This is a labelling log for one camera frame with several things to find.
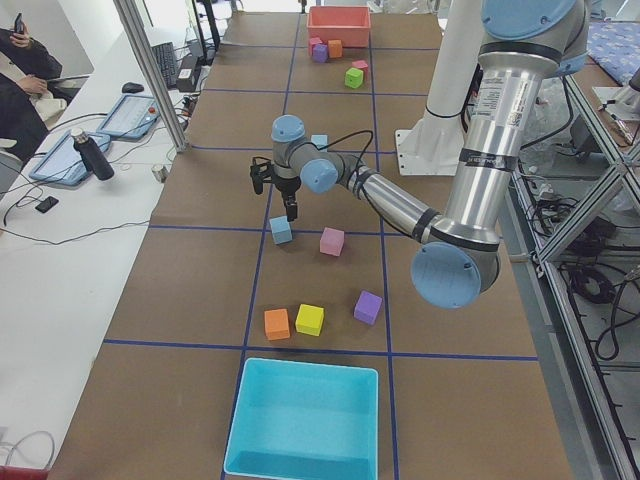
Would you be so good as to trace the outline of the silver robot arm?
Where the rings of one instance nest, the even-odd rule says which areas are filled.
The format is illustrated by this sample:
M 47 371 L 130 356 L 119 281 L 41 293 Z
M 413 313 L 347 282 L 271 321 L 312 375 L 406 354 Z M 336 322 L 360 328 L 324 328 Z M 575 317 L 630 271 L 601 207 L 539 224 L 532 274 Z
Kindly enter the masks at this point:
M 497 216 L 541 83 L 583 66 L 590 10 L 587 1 L 451 4 L 424 115 L 396 139 L 411 174 L 452 177 L 443 211 L 359 157 L 316 147 L 293 115 L 273 122 L 273 157 L 251 166 L 254 188 L 275 185 L 289 218 L 301 187 L 348 189 L 419 243 L 411 278 L 426 301 L 446 309 L 473 303 L 499 275 Z

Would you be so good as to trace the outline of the second silver robot base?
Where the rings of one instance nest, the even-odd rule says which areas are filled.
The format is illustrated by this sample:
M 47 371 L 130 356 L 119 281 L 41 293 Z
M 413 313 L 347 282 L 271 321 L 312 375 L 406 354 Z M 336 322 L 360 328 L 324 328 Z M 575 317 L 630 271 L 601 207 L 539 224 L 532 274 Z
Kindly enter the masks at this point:
M 593 87 L 602 109 L 612 118 L 622 121 L 639 121 L 640 71 L 622 87 Z

